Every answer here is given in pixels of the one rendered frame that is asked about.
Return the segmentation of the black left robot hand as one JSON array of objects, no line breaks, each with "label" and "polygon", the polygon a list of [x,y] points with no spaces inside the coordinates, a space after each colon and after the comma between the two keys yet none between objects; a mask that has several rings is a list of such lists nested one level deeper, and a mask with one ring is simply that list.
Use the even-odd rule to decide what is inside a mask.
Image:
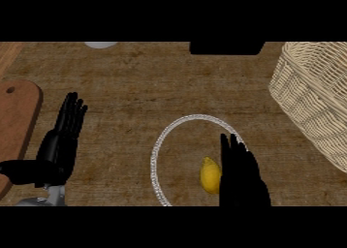
[{"label": "black left robot hand", "polygon": [[0,162],[0,174],[15,185],[34,184],[36,188],[65,185],[73,173],[86,110],[77,93],[68,92],[55,127],[44,135],[36,159]]}]

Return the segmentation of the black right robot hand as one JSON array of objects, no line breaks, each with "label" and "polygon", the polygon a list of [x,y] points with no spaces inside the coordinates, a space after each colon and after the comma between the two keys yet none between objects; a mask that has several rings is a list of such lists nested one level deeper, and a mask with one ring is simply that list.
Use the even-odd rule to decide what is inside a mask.
[{"label": "black right robot hand", "polygon": [[219,205],[269,207],[269,192],[261,178],[256,159],[235,135],[221,135],[221,162]]}]

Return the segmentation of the yellow lemon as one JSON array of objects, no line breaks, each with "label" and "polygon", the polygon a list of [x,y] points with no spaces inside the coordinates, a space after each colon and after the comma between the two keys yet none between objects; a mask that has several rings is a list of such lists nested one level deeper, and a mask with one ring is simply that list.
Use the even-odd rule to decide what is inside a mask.
[{"label": "yellow lemon", "polygon": [[219,193],[221,175],[222,172],[219,165],[209,157],[204,157],[198,170],[198,179],[201,188],[209,194]]}]

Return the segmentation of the round placemat with white rim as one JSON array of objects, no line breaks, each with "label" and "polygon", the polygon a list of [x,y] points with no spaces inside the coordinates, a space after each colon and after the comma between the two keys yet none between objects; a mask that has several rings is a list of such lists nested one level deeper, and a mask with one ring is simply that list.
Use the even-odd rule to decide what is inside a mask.
[{"label": "round placemat with white rim", "polygon": [[161,206],[216,206],[219,195],[200,185],[203,159],[221,164],[221,134],[243,140],[231,122],[206,113],[184,114],[161,128],[151,147],[151,189]]}]

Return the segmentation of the pale wicker basket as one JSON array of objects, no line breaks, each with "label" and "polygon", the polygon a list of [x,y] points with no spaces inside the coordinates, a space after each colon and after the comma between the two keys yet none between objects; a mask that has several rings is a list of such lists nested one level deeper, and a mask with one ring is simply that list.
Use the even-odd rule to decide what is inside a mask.
[{"label": "pale wicker basket", "polygon": [[287,42],[268,85],[303,136],[347,172],[347,42]]}]

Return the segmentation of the brown wooden cutting board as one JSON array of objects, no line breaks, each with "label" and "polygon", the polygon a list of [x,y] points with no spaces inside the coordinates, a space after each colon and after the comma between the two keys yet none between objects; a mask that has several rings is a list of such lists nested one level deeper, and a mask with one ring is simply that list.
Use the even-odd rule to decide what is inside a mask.
[{"label": "brown wooden cutting board", "polygon": [[[0,162],[24,157],[41,100],[40,87],[31,81],[0,83]],[[9,178],[0,174],[0,200],[10,188]]]}]

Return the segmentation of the white round object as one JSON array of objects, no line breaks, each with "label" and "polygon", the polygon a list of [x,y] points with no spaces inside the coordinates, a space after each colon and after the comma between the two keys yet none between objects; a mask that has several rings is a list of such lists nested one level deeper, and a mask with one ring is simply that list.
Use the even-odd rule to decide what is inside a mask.
[{"label": "white round object", "polygon": [[107,47],[113,47],[117,44],[117,42],[84,42],[84,45],[95,49],[102,49]]}]

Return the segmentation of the black appliance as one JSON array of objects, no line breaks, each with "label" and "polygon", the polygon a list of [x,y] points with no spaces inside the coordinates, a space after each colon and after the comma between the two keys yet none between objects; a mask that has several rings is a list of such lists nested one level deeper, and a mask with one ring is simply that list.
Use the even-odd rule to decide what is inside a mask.
[{"label": "black appliance", "polygon": [[189,52],[195,55],[256,55],[263,42],[204,43],[191,42]]}]

